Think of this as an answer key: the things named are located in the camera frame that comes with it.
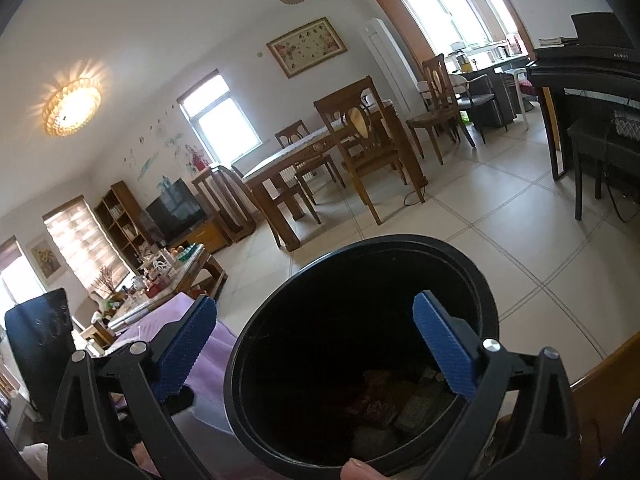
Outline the person right hand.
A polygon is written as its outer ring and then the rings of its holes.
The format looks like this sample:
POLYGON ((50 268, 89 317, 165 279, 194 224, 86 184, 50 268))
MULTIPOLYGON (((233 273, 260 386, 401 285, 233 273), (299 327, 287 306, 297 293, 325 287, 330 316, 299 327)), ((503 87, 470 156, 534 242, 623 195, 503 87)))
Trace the person right hand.
POLYGON ((390 480, 370 465, 351 458, 341 469, 341 480, 390 480))

